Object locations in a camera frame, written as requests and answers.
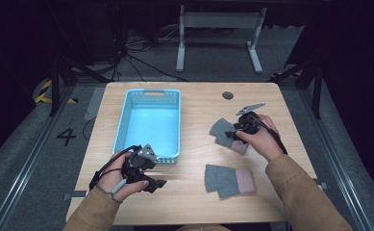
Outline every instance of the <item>beige jacket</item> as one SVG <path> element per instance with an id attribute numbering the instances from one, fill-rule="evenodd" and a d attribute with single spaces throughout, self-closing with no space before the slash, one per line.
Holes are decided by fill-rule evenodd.
<path id="1" fill-rule="evenodd" d="M 265 172 L 282 199 L 287 219 L 295 231 L 352 230 L 327 195 L 288 155 L 272 160 Z M 63 230 L 109 230 L 118 207 L 111 198 L 94 188 Z"/>

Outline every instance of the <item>wooden table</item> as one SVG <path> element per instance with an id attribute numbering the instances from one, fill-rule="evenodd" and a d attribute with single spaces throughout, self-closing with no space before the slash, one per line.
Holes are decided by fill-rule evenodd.
<path id="1" fill-rule="evenodd" d="M 275 84 L 269 83 L 111 83 L 96 118 L 76 191 L 88 190 L 94 174 L 112 155 L 120 113 L 128 89 L 178 89 L 182 93 L 181 154 L 176 165 L 157 165 L 146 174 L 168 182 L 154 193 L 139 192 L 120 206 L 114 224 L 193 224 L 284 221 L 281 200 L 274 192 L 264 169 L 267 161 L 252 147 L 238 154 L 214 142 L 211 127 L 224 117 L 237 121 L 242 107 L 264 102 L 256 113 L 272 117 L 282 142 L 292 157 L 316 178 L 305 147 L 295 128 L 286 102 Z M 224 99 L 224 91 L 234 98 Z M 227 199 L 206 192 L 205 165 L 251 168 L 256 191 Z M 82 199 L 72 199 L 67 217 Z"/>

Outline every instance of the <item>blue plastic basket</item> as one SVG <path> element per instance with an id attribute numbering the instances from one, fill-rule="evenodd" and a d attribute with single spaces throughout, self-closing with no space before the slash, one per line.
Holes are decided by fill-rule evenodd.
<path id="1" fill-rule="evenodd" d="M 159 164 L 176 164 L 180 154 L 181 92 L 127 90 L 113 152 L 149 143 Z"/>

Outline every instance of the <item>yellow and black tape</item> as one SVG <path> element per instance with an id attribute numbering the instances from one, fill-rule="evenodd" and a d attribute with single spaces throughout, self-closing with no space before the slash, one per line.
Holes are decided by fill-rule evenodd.
<path id="1" fill-rule="evenodd" d="M 43 85 L 42 89 L 40 90 L 37 98 L 35 100 L 36 103 L 52 103 L 52 98 L 45 98 L 45 94 L 48 91 L 49 87 L 52 85 L 52 80 L 48 78 L 48 80 Z M 79 99 L 77 98 L 70 98 L 67 100 L 67 103 L 78 103 Z"/>

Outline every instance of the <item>person's right hand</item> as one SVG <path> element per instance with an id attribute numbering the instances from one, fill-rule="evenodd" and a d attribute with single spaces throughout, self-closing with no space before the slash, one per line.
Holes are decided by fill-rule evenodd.
<path id="1" fill-rule="evenodd" d="M 267 127 L 273 129 L 273 131 L 275 131 L 276 133 L 279 133 L 273 121 L 268 115 L 259 115 L 259 119 Z M 242 140 L 247 141 L 249 144 L 251 144 L 253 148 L 255 148 L 255 150 L 267 160 L 267 162 L 270 162 L 280 155 L 283 155 L 283 151 L 280 148 L 279 144 L 276 143 L 271 134 L 268 133 L 267 130 L 265 130 L 265 128 L 263 127 L 261 127 L 261 129 L 254 135 L 247 134 L 242 131 L 237 131 L 236 134 Z"/>

